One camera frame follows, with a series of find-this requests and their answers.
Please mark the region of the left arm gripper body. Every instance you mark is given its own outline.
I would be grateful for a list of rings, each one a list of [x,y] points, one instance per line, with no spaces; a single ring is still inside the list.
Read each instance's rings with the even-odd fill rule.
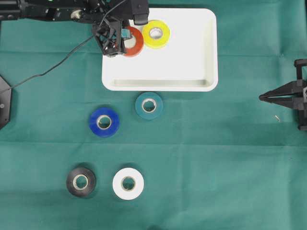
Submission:
[[[107,57],[126,54],[124,40],[122,38],[122,21],[105,20],[99,27],[93,24],[92,32],[102,54]]]

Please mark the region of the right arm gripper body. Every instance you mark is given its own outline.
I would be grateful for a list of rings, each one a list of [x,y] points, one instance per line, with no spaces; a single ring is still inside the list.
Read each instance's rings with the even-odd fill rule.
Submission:
[[[306,66],[306,59],[297,59],[294,61],[297,78],[296,85],[299,87],[298,129],[300,131],[307,130],[307,81],[303,79],[302,71],[302,68]]]

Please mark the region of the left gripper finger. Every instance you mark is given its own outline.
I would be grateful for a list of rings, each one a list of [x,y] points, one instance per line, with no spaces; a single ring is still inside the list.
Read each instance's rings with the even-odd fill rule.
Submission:
[[[129,22],[129,20],[124,20],[122,22],[121,37],[124,40],[131,39],[130,22]]]

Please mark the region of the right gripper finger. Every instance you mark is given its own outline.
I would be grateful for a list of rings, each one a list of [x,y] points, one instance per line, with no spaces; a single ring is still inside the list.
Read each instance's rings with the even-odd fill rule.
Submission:
[[[295,93],[300,92],[300,84],[297,84],[297,81],[291,81],[279,88],[268,91],[259,96],[260,99],[269,98],[269,97],[279,97],[279,96],[288,96],[294,95]]]
[[[278,98],[260,98],[261,101],[281,105],[293,110],[300,110],[299,98],[293,97],[278,97]]]

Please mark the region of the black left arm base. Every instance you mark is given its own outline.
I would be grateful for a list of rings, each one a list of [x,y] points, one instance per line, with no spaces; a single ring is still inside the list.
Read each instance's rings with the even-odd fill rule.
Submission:
[[[6,80],[0,76],[0,129],[10,121],[12,90]]]

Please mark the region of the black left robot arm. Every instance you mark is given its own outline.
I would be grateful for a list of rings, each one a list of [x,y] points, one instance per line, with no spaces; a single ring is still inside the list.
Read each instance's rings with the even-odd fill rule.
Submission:
[[[111,16],[114,8],[106,0],[2,0],[0,20],[90,24],[102,54],[114,57],[127,53],[122,37],[122,21]]]

